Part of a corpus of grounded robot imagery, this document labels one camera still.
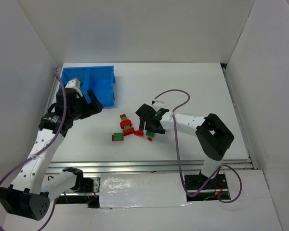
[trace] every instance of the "purple cable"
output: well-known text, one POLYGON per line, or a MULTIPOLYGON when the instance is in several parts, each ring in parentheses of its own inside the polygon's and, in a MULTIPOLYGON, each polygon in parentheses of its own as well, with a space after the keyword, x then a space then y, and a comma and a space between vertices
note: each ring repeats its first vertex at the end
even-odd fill
POLYGON ((161 94, 159 94, 157 97, 155 97, 155 100, 156 100, 159 96, 161 96, 161 95, 163 95, 163 94, 165 94, 165 93, 167 93, 167 92, 170 92, 170 91, 179 91, 179 92, 182 92, 182 93, 186 94, 187 97, 188 97, 187 100, 186 100, 184 103, 176 106, 176 107, 172 110, 173 125, 174 125, 174 139, 175 139, 175 148, 176 148, 176 152, 177 152, 178 167, 179 167, 181 184, 182 184, 182 186, 183 186, 183 188, 184 188, 184 191, 185 191, 186 195, 188 195, 189 197, 195 197, 195 196, 197 196, 197 195, 201 192, 201 190, 208 184, 208 182, 211 180, 211 178, 212 178, 216 173, 219 172, 219 170, 222 168, 222 166, 225 166, 225 167, 231 169, 231 170, 236 174, 237 178, 239 179, 240 189, 239 189, 239 193, 237 194, 237 196, 236 196, 233 200, 230 200, 230 201, 222 201, 222 200, 221 200, 221 195, 223 195, 223 194, 225 194, 225 193, 227 193, 227 192, 222 192, 221 194, 219 194, 218 197, 217 197, 217 199, 218 199, 220 202, 222 202, 222 203, 231 203, 231 202, 236 201, 236 200, 239 198, 239 196, 241 195, 241 193, 242 193, 242 180, 241 180, 241 177, 238 175, 238 173, 237 173, 232 167, 230 167, 230 166, 228 166, 228 165, 219 166, 219 167, 208 177, 208 179, 202 184, 202 186, 197 190, 197 192, 195 192, 195 193, 190 193, 190 192, 188 192, 188 190, 187 190, 187 188, 186 188, 186 185, 185 185, 185 182, 184 182, 184 179, 183 179, 183 172, 182 172, 182 165, 181 165, 180 151, 179 151, 178 129, 177 129, 177 122, 176 122, 176 119, 175 119, 175 116, 174 116, 174 111, 177 110, 179 107, 182 107, 183 105, 187 104, 187 102, 190 100, 190 95, 189 95, 186 91, 184 91, 184 90, 171 89, 171 90, 167 90, 167 91, 164 91, 164 92, 162 92, 161 94))
MULTIPOLYGON (((55 134, 55 136, 53 137, 53 139, 44 147, 42 148, 40 151, 38 151, 34 156, 37 156, 37 155, 40 155, 42 154, 54 141, 55 139, 57 139, 57 137, 59 136, 60 134, 60 131, 63 127, 63 124, 64 124, 64 120, 66 118, 66 90, 65 90, 65 87, 64 87, 64 84, 60 78, 60 75, 58 73, 54 73, 54 75, 56 76, 57 80, 60 82, 61 86, 62 86, 62 92, 63 92, 63 115, 62 115, 62 120, 61 120, 61 123, 60 123, 60 126, 55 134)), ((27 160, 23 161, 22 163, 18 164, 17 166, 15 166, 14 168, 12 168, 1 180, 0 180, 0 186, 2 185, 2 183, 8 178, 9 175, 11 175, 14 171, 16 171, 18 168, 24 166, 26 163, 28 163, 31 159, 33 159, 33 157, 29 157, 27 160)), ((47 221, 45 222, 45 224, 38 230, 38 231, 41 231, 47 224, 48 222, 50 221, 52 215, 53 215, 53 211, 54 211, 54 208, 55 208, 55 201, 54 200, 54 205, 53 205, 53 210, 49 216, 49 218, 47 219, 47 221)))

